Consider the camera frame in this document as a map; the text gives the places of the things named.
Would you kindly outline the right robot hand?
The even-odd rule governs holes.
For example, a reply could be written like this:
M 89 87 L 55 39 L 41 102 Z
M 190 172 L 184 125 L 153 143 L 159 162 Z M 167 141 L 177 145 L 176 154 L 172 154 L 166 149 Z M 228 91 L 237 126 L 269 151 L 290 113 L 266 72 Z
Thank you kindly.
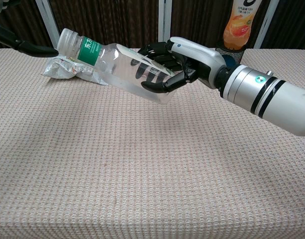
M 147 80 L 141 83 L 143 88 L 154 93 L 169 93 L 195 80 L 223 92 L 229 78 L 230 68 L 219 52 L 182 37 L 150 43 L 141 48 L 139 53 L 179 72 L 165 82 L 158 80 L 153 83 Z

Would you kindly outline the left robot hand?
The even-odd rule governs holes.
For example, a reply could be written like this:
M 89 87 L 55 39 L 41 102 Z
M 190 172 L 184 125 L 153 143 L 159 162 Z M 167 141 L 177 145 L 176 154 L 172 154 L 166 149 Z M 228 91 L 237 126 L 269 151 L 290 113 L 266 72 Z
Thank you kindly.
M 0 13 L 8 7 L 17 4 L 20 4 L 19 0 L 0 0 Z M 59 54 L 59 52 L 52 47 L 38 46 L 22 40 L 14 32 L 2 27 L 1 25 L 0 43 L 32 57 L 51 58 L 58 56 Z

